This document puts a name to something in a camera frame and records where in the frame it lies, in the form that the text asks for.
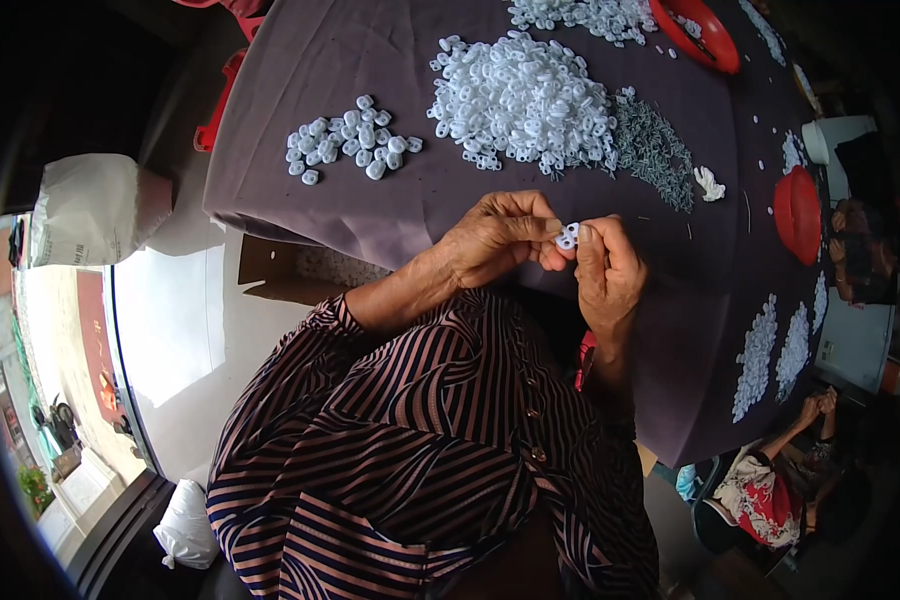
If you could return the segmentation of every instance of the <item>red plastic stool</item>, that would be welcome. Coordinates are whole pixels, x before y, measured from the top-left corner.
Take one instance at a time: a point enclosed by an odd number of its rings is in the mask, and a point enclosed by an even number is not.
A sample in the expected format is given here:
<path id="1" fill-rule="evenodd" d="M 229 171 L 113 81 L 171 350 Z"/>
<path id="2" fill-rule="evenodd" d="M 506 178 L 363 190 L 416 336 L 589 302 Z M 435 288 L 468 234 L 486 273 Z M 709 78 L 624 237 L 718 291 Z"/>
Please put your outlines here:
<path id="1" fill-rule="evenodd" d="M 196 128 L 193 134 L 193 150 L 197 152 L 213 152 L 213 145 L 217 141 L 217 129 L 220 128 L 220 121 L 224 118 L 224 107 L 227 106 L 227 100 L 230 97 L 230 90 L 233 89 L 233 81 L 237 79 L 237 71 L 240 65 L 244 63 L 244 56 L 247 55 L 247 48 L 238 50 L 237 54 L 230 56 L 223 64 L 223 75 L 226 76 L 226 85 L 219 94 L 219 100 L 216 101 L 213 116 L 210 117 L 210 123 L 206 126 L 201 125 Z"/>

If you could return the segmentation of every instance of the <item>white plastic bag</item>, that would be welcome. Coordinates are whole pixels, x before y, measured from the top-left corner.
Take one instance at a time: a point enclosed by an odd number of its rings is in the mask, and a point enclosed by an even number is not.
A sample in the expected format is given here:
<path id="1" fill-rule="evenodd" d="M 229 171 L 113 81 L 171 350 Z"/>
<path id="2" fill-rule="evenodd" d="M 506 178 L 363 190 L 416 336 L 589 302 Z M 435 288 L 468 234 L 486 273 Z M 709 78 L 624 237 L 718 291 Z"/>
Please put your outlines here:
<path id="1" fill-rule="evenodd" d="M 172 210 L 168 179 L 129 156 L 67 156 L 43 169 L 30 221 L 29 267 L 112 265 L 147 241 Z"/>
<path id="2" fill-rule="evenodd" d="M 181 479 L 169 498 L 167 511 L 153 528 L 157 542 L 167 552 L 162 563 L 169 569 L 180 563 L 207 570 L 220 546 L 207 518 L 206 494 L 196 481 Z"/>

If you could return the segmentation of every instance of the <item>cardboard box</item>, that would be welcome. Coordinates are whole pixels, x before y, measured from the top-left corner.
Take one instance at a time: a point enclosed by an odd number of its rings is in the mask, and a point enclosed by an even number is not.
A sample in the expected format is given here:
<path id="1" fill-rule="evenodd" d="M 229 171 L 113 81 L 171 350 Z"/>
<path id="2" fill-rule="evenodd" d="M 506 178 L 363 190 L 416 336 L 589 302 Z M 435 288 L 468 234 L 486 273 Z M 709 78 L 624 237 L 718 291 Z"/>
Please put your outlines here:
<path id="1" fill-rule="evenodd" d="M 257 283 L 243 294 L 314 306 L 347 292 L 346 285 L 305 277 L 297 271 L 297 244 L 243 234 L 237 284 Z"/>

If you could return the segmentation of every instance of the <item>striped blouse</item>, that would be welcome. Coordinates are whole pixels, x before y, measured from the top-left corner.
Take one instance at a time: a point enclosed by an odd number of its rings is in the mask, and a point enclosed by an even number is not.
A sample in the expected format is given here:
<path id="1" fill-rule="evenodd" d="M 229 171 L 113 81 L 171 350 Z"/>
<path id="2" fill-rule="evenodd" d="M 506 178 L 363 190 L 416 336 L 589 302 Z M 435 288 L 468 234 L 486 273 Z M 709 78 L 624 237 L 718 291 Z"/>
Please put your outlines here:
<path id="1" fill-rule="evenodd" d="M 343 296 L 266 359 L 216 449 L 207 515 L 253 594 L 439 598 L 542 510 L 567 598 L 648 597 L 634 423 L 555 373 L 509 300 L 468 291 L 382 345 Z"/>

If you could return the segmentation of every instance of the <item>red plastic basket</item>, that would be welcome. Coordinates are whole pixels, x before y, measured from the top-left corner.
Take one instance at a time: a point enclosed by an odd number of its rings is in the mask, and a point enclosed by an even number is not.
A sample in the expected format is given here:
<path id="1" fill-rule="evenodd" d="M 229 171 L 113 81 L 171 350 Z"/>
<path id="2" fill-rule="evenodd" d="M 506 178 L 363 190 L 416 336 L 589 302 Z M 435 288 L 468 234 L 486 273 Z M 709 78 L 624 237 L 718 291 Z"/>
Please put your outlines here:
<path id="1" fill-rule="evenodd" d="M 740 71 L 740 54 L 737 54 L 733 38 L 706 4 L 700 0 L 649 0 L 649 7 L 660 29 L 684 54 L 730 75 Z M 675 21 L 667 9 L 673 11 L 674 15 L 693 19 L 699 23 L 703 30 L 699 41 L 713 58 L 697 47 L 687 35 L 684 26 Z"/>

